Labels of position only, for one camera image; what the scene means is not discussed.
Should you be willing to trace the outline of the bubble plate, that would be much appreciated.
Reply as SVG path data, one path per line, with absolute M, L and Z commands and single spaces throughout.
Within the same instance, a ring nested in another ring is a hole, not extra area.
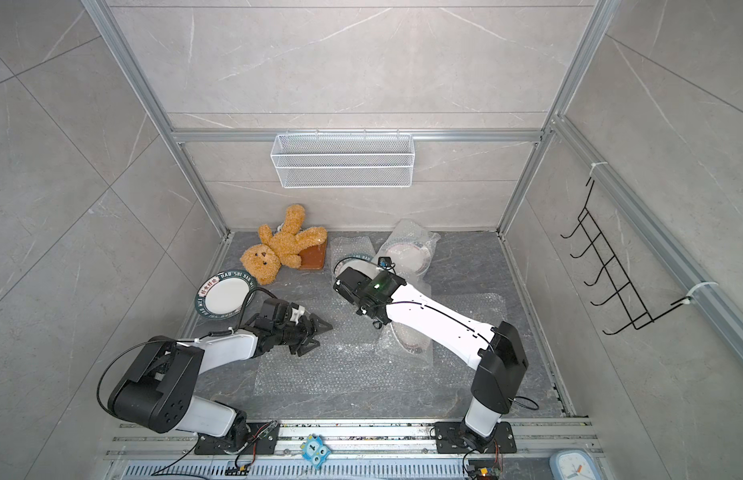
M 335 237 L 330 241 L 329 254 L 331 272 L 337 277 L 348 262 L 361 260 L 367 265 L 375 257 L 375 249 L 368 236 Z
M 403 361 L 417 368 L 435 365 L 433 340 L 397 322 L 391 322 L 381 330 L 373 353 L 381 359 Z
M 377 252 L 377 259 L 389 257 L 399 275 L 423 278 L 435 257 L 441 235 L 411 219 L 401 220 Z

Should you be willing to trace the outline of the large bubble wrap sheet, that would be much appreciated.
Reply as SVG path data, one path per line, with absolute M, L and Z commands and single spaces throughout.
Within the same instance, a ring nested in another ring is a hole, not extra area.
M 381 359 L 373 348 L 381 330 L 355 314 L 340 296 L 297 301 L 333 325 L 319 336 L 321 346 L 303 357 L 276 347 L 259 358 L 256 395 L 339 394 L 350 392 L 442 390 L 468 388 L 475 371 L 447 348 L 433 342 L 430 368 L 417 368 L 397 360 Z

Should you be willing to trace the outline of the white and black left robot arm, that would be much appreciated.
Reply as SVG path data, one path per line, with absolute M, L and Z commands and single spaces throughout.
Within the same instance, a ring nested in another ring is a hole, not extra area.
M 200 375 L 258 358 L 277 346 L 304 356 L 320 346 L 319 335 L 332 329 L 304 306 L 268 298 L 258 313 L 224 331 L 190 340 L 155 336 L 135 347 L 139 353 L 101 408 L 156 433 L 191 432 L 215 451 L 242 453 L 255 437 L 247 414 L 197 396 Z

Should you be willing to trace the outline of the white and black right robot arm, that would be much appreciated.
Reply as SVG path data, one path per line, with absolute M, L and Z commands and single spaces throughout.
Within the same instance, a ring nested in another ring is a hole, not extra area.
M 401 324 L 441 344 L 475 371 L 471 403 L 455 432 L 457 446 L 486 452 L 493 446 L 527 374 L 529 361 L 515 326 L 473 320 L 421 293 L 381 267 L 343 267 L 333 288 L 381 325 Z

